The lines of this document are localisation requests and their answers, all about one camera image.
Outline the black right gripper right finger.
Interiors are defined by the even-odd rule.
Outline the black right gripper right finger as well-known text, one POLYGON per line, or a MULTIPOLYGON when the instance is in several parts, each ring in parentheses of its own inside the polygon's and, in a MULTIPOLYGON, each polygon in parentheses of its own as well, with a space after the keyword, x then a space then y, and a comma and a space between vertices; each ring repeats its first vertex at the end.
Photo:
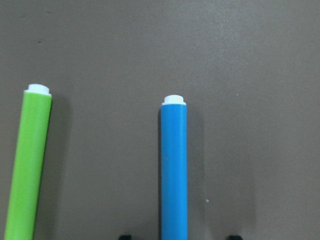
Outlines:
POLYGON ((244 240, 240 235, 229 235, 228 240, 244 240))

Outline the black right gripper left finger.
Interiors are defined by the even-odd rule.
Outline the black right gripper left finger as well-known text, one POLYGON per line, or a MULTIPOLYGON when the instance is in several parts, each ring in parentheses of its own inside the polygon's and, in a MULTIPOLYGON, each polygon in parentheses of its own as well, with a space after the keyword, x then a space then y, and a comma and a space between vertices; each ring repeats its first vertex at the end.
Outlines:
POLYGON ((132 240, 132 236, 131 235, 120 235, 118 237, 118 240, 132 240))

